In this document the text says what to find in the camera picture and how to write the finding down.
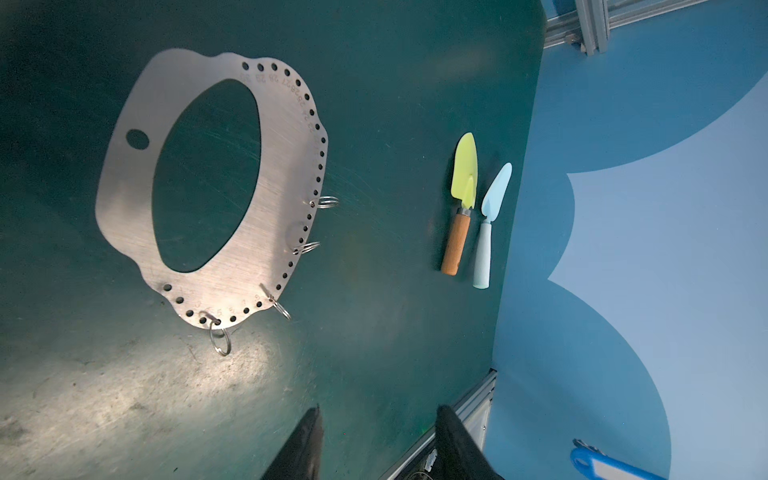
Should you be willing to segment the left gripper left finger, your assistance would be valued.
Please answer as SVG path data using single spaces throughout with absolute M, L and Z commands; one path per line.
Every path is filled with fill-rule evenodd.
M 315 406 L 303 415 L 261 479 L 318 479 L 323 436 L 321 410 Z

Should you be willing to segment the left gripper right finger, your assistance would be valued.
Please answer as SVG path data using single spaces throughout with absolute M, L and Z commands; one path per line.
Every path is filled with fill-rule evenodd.
M 434 479 L 502 479 L 448 405 L 437 409 L 435 434 L 437 457 L 433 466 Z

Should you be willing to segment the key with blue tag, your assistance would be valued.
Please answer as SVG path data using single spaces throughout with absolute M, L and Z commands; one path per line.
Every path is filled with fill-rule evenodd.
M 574 468 L 591 480 L 665 480 L 664 477 L 626 464 L 604 454 L 580 439 L 573 440 L 570 460 Z

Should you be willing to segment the metal key holder plate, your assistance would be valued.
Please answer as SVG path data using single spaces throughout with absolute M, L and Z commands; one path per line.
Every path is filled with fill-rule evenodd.
M 153 223 L 156 166 L 184 111 L 210 88 L 236 81 L 251 93 L 260 126 L 260 167 L 243 219 L 199 269 L 179 272 L 161 258 Z M 236 53 L 214 57 L 173 48 L 145 66 L 121 110 L 98 184 L 99 230 L 139 268 L 214 350 L 231 351 L 229 331 L 249 316 L 280 308 L 301 257 L 314 250 L 317 213 L 338 205 L 322 192 L 329 136 L 306 81 L 287 63 Z

